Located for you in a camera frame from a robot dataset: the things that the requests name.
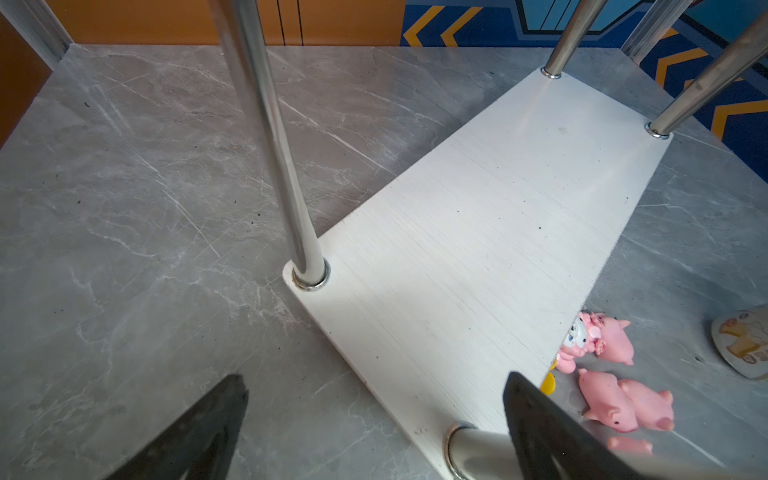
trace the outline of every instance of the gray marble floor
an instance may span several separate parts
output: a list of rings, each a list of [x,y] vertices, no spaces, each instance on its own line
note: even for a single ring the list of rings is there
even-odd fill
[[[319,233],[548,53],[272,48]],[[670,101],[619,51],[581,49],[566,70],[646,115]],[[282,284],[260,155],[218,48],[68,52],[0,151],[7,478],[100,478],[235,371],[251,396],[230,478],[437,478]],[[674,392],[684,438],[635,434],[657,451],[768,465],[768,384],[705,333],[768,300],[767,241],[768,185],[689,120],[586,305],[632,320],[637,349],[635,367],[588,368]],[[574,377],[558,380],[578,417]]]

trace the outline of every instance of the orange panel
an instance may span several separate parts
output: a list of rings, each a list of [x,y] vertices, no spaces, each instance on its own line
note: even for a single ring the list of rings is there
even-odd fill
[[[304,45],[400,45],[406,0],[298,1]]]
[[[258,0],[264,37],[283,44],[276,0]],[[217,45],[207,0],[48,0],[75,42]]]
[[[299,0],[279,0],[286,45],[303,45]]]
[[[0,14],[0,147],[27,111],[51,69]]]

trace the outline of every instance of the pink and white toy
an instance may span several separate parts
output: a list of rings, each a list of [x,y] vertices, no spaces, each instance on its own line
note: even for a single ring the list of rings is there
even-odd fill
[[[589,404],[584,417],[598,420],[617,432],[637,430],[634,405],[619,388],[615,375],[579,369],[578,386]]]
[[[654,446],[646,440],[635,440],[630,437],[610,437],[606,444],[609,450],[633,453],[635,455],[653,455]]]
[[[598,338],[600,328],[592,323],[588,313],[580,312],[560,347],[557,369],[563,373],[573,373],[576,370],[574,359],[594,352],[594,341]]]
[[[672,393],[669,390],[654,392],[636,380],[619,380],[619,387],[634,404],[637,423],[651,430],[674,429]]]
[[[594,344],[594,353],[609,362],[634,365],[634,347],[624,329],[629,326],[629,320],[616,320],[604,313],[592,313],[592,322],[600,327],[600,338]]]

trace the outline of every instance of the metal ring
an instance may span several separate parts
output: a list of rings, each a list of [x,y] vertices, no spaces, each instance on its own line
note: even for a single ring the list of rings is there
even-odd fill
[[[546,70],[544,69],[544,67],[541,67],[541,68],[539,68],[538,70],[539,70],[539,71],[541,72],[541,74],[542,74],[542,75],[544,75],[546,78],[551,78],[552,80],[557,80],[558,78],[560,78],[560,77],[562,77],[562,76],[563,76],[563,74],[559,74],[559,73],[558,73],[557,75],[553,75],[553,74],[549,73],[548,71],[546,71]]]
[[[666,140],[670,137],[669,134],[662,135],[658,132],[656,132],[653,128],[650,127],[650,122],[645,124],[645,131],[648,132],[648,134],[653,138],[658,138],[660,140]]]
[[[304,290],[305,292],[313,292],[315,290],[318,290],[320,288],[323,288],[326,283],[328,283],[328,279],[331,277],[331,266],[328,264],[328,260],[323,258],[323,263],[325,264],[325,271],[323,271],[323,278],[320,280],[319,283],[316,283],[315,285],[309,285],[308,283],[304,283],[297,275],[296,270],[293,270],[293,275],[291,277],[293,278],[293,284],[296,285],[296,288],[299,290]]]
[[[453,425],[451,425],[451,428],[448,429],[448,431],[445,433],[445,436],[442,438],[442,457],[445,460],[445,465],[448,467],[448,470],[451,472],[455,480],[471,480],[471,479],[465,477],[458,470],[458,468],[456,468],[456,465],[454,465],[453,460],[451,460],[451,452],[449,450],[449,447],[451,445],[451,437],[453,436],[453,434],[455,434],[459,430],[477,429],[477,428],[478,428],[477,425],[473,425],[469,422],[456,422]]]

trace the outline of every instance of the white rectangular platform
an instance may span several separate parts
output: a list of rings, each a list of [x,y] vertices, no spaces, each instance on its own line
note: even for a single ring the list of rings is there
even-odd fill
[[[538,70],[320,238],[327,285],[286,283],[427,459],[457,420],[506,432],[512,370],[544,379],[669,145]]]

